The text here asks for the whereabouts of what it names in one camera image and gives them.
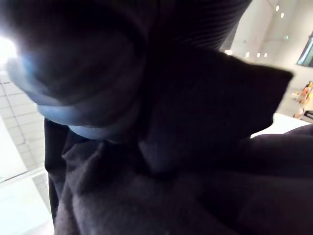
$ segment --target ceiling light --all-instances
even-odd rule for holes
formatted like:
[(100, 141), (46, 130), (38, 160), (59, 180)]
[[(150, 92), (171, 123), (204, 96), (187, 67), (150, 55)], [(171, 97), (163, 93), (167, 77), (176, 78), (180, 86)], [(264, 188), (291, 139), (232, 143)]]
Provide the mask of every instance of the ceiling light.
[(232, 55), (233, 54), (232, 50), (225, 50), (224, 52), (225, 52), (226, 55)]
[(15, 57), (17, 57), (17, 52), (14, 43), (7, 38), (0, 37), (0, 64)]

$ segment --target black clothing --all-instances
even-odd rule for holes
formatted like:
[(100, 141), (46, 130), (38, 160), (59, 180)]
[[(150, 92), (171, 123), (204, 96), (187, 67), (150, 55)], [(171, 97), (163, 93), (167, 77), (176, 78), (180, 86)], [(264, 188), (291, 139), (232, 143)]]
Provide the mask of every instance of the black clothing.
[(56, 235), (312, 233), (312, 126), (249, 138), (292, 74), (215, 51), (248, 4), (0, 2), (12, 80), (54, 121)]

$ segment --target light fixture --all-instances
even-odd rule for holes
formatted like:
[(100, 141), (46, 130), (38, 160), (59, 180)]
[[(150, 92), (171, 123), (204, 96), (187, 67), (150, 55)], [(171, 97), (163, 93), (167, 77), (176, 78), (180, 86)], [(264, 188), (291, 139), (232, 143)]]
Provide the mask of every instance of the light fixture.
[(224, 52), (225, 52), (226, 55), (232, 55), (233, 54), (232, 50), (225, 50)]
[(15, 57), (17, 57), (17, 52), (14, 43), (7, 38), (0, 37), (0, 64)]

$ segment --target recessed light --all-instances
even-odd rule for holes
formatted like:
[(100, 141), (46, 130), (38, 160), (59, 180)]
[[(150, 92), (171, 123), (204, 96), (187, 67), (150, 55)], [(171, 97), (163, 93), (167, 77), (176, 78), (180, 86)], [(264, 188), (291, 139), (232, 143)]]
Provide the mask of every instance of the recessed light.
[(224, 52), (225, 52), (226, 55), (232, 55), (233, 54), (232, 50), (225, 50)]

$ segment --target window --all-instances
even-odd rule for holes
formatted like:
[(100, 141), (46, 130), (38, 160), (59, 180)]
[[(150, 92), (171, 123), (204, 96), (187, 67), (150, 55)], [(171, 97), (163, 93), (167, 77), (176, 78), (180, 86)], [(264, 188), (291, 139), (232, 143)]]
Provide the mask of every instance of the window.
[(313, 32), (297, 62), (298, 65), (313, 68)]

